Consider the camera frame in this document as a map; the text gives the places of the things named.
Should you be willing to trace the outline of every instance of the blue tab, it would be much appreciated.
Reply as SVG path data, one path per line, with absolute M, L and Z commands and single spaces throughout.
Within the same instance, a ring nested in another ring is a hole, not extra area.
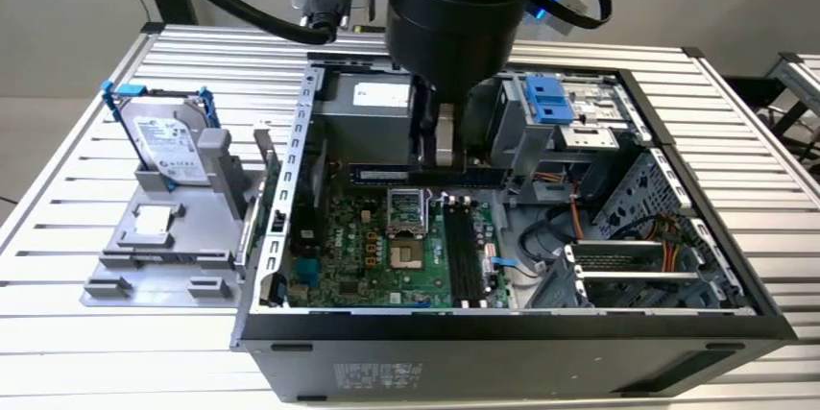
M 573 107 L 564 87 L 554 77 L 524 78 L 526 100 L 533 107 L 533 120 L 541 124 L 569 125 L 574 121 Z
M 140 96 L 146 93 L 144 85 L 122 84 L 114 92 L 118 96 Z
M 498 266 L 517 266 L 517 262 L 513 259 L 504 259 L 498 256 L 492 257 L 492 264 L 497 264 Z
M 318 260 L 314 258 L 298 258 L 296 260 L 296 282 L 308 285 L 309 288 L 318 286 Z
M 205 115 L 212 129 L 220 128 L 218 117 L 216 117 L 216 104 L 213 103 L 213 94 L 204 86 L 196 93 L 202 98 L 202 104 L 205 105 Z

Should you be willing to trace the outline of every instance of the label sticker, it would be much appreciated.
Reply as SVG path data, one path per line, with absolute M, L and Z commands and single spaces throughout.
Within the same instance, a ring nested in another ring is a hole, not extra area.
M 133 123 L 158 173 L 178 184 L 206 182 L 188 127 L 177 119 L 138 116 Z
M 336 384 L 341 389 L 417 388 L 420 363 L 333 364 Z
M 406 108 L 410 104 L 410 86 L 362 82 L 353 90 L 354 106 Z
M 362 170 L 358 172 L 360 180 L 406 180 L 408 172 L 384 172 L 380 170 Z

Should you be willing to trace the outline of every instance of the white label on power supply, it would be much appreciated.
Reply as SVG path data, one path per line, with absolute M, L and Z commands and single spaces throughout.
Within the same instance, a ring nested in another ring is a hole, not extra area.
M 353 90 L 354 106 L 406 108 L 410 103 L 410 86 L 362 82 Z
M 208 181 L 188 127 L 177 119 L 137 116 L 133 123 L 158 173 L 178 184 Z

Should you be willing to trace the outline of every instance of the blue plastic latch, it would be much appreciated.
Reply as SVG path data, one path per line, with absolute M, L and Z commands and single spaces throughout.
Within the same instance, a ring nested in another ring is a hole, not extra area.
M 498 266 L 509 266 L 509 267 L 517 266 L 517 262 L 513 259 L 504 259 L 504 258 L 500 258 L 498 256 L 492 257 L 492 264 L 497 264 Z
M 314 258 L 298 258 L 296 260 L 296 282 L 308 285 L 309 288 L 318 286 L 318 260 Z
M 118 96 L 140 96 L 148 92 L 144 85 L 122 84 L 116 89 Z
M 216 104 L 213 103 L 213 94 L 204 86 L 197 91 L 197 95 L 202 98 L 202 104 L 205 105 L 205 116 L 212 129 L 220 128 L 218 117 L 216 116 Z
M 541 124 L 569 125 L 574 121 L 573 107 L 557 79 L 529 76 L 524 78 L 524 86 L 533 107 L 533 120 Z
M 120 122 L 121 117 L 118 115 L 118 108 L 116 107 L 114 94 L 112 93 L 113 89 L 114 89 L 114 83 L 112 81 L 104 81 L 100 84 L 100 91 L 102 92 L 102 103 L 105 103 L 108 110 L 112 112 L 114 121 Z

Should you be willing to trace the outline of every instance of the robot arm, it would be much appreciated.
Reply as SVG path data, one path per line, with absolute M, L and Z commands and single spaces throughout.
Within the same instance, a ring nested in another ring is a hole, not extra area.
M 314 45 L 336 39 L 352 8 L 366 7 L 374 13 L 374 0 L 293 0 L 304 12 L 296 25 L 241 0 L 209 1 L 270 34 Z M 580 28 L 596 29 L 612 12 L 610 0 L 598 2 L 600 19 L 557 0 L 388 0 L 386 50 L 414 76 L 409 158 L 420 169 L 464 169 L 458 127 L 470 117 L 468 95 L 501 71 L 525 12 L 546 12 Z

